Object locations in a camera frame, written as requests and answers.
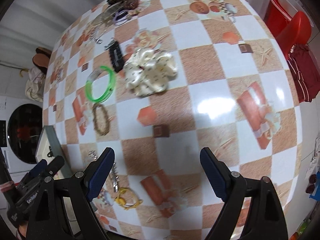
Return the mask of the yellow hair clip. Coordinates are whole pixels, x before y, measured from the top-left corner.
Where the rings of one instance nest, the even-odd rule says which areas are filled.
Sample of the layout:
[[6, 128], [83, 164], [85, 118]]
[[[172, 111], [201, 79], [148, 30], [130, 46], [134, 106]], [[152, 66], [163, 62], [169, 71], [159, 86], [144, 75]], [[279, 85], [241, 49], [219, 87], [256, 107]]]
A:
[[124, 210], [135, 209], [143, 203], [138, 194], [129, 187], [120, 187], [114, 201]]

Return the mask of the green bangle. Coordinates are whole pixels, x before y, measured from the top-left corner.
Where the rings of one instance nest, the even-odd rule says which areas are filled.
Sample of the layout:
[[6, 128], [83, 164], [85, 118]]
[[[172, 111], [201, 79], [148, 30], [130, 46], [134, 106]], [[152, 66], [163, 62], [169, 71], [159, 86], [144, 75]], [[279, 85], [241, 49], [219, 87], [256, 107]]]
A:
[[115, 86], [115, 72], [108, 66], [100, 66], [87, 77], [86, 98], [93, 103], [102, 103], [112, 95]]

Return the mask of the cream satin scrunchie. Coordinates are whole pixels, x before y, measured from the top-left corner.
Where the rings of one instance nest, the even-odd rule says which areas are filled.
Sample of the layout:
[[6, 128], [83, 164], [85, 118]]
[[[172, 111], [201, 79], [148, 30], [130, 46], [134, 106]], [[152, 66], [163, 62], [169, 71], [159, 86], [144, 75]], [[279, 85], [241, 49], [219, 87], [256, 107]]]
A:
[[144, 97], [165, 91], [178, 68], [171, 53], [140, 48], [125, 62], [123, 72], [126, 88]]

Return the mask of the silver hair clip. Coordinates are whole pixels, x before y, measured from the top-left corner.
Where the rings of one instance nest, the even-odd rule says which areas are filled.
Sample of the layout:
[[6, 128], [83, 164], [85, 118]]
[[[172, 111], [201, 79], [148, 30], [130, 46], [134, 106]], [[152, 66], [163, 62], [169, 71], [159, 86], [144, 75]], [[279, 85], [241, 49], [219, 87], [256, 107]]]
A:
[[119, 177], [118, 177], [116, 162], [113, 163], [110, 176], [111, 176], [113, 190], [115, 193], [117, 193], [119, 191]]

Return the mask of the small black hair clip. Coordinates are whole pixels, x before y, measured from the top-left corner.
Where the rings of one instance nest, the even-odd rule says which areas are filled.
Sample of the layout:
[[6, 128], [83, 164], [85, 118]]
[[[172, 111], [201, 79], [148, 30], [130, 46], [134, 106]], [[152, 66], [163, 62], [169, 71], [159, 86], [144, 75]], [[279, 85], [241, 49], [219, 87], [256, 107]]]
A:
[[53, 152], [52, 152], [52, 148], [51, 146], [49, 146], [49, 152], [47, 153], [47, 157], [48, 158], [52, 158], [54, 155], [53, 155]]

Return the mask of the white tray box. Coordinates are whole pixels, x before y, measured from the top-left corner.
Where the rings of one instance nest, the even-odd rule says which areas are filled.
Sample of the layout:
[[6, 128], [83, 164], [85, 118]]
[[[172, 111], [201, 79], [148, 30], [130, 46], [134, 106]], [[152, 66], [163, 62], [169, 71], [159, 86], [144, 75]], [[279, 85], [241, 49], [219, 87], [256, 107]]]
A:
[[42, 159], [49, 164], [55, 157], [63, 157], [65, 164], [54, 176], [55, 179], [63, 179], [71, 177], [72, 171], [70, 165], [67, 162], [66, 156], [57, 138], [55, 129], [53, 126], [44, 126], [39, 137], [35, 159], [39, 163]]

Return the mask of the white washing machine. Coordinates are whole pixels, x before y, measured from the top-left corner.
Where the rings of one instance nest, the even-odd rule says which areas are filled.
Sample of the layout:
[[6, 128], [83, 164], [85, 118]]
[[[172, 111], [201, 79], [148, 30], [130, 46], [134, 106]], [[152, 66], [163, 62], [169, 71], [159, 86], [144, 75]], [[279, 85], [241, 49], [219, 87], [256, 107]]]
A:
[[42, 128], [41, 102], [1, 96], [1, 150], [10, 173], [35, 166]]

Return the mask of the cream cloth bag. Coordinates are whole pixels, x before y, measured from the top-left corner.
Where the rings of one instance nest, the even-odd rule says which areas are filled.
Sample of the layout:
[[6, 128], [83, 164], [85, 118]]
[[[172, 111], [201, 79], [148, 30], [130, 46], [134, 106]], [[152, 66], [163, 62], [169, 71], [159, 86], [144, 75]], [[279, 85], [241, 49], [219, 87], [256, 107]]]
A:
[[37, 67], [28, 70], [28, 80], [25, 85], [25, 96], [30, 100], [43, 102], [46, 75]]

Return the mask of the black beaded barrette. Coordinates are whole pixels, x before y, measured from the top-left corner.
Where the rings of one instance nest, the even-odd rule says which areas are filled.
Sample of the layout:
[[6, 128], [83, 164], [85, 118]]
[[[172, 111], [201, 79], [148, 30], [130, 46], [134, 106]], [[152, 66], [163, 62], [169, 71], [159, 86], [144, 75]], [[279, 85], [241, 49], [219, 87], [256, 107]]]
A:
[[116, 73], [120, 72], [124, 67], [125, 61], [119, 43], [117, 41], [114, 41], [109, 46], [108, 52], [114, 71]]

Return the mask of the checkered tablecloth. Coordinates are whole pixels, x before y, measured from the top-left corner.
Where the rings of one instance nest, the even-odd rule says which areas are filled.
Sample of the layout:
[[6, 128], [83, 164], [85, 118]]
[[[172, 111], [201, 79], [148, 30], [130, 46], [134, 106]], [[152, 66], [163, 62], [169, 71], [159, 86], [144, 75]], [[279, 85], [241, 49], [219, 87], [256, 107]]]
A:
[[[71, 169], [114, 149], [119, 187], [143, 200], [124, 210], [107, 180], [93, 203], [102, 226], [136, 239], [204, 239], [223, 206], [200, 164], [200, 150], [242, 176], [271, 178], [287, 211], [299, 174], [302, 128], [294, 81], [276, 39], [245, 0], [146, 0], [138, 15], [90, 41], [102, 2], [54, 44], [43, 122], [55, 128]], [[112, 95], [94, 107], [87, 77], [139, 48], [174, 56], [168, 88], [138, 97], [118, 73]]]

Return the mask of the brown slipper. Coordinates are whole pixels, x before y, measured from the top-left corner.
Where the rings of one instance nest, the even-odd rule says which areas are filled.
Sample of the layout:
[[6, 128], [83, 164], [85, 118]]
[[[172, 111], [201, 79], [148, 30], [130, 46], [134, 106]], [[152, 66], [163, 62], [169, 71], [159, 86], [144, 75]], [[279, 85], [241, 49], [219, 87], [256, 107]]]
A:
[[52, 55], [52, 51], [43, 47], [36, 48], [36, 54], [33, 56], [33, 64], [39, 68], [44, 75], [47, 74], [49, 61]]

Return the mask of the silver keyring clasp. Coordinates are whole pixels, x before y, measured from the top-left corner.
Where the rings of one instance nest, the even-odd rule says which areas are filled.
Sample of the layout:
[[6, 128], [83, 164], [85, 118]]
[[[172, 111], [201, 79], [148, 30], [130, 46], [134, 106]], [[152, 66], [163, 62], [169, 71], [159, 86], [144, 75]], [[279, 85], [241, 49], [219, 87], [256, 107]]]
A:
[[90, 37], [89, 37], [90, 41], [94, 41], [96, 44], [102, 44], [103, 40], [101, 39], [101, 35], [99, 34], [99, 31], [97, 29], [95, 29]]

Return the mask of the dark red garment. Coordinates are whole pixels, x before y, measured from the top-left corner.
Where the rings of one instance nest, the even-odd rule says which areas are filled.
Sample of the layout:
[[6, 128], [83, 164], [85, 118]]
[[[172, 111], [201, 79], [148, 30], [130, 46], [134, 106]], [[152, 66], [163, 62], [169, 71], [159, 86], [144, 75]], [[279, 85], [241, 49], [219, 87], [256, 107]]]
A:
[[311, 102], [319, 93], [319, 66], [308, 45], [294, 45], [287, 59], [299, 102]]

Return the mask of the red plastic stool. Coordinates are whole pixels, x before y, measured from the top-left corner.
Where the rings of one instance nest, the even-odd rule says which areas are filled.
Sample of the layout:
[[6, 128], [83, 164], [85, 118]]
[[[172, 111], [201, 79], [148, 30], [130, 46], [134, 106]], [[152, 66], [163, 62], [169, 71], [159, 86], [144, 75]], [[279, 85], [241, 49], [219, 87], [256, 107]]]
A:
[[285, 59], [289, 58], [293, 46], [306, 45], [311, 36], [312, 27], [307, 15], [297, 11], [291, 17], [278, 0], [270, 0], [264, 21], [276, 38]]

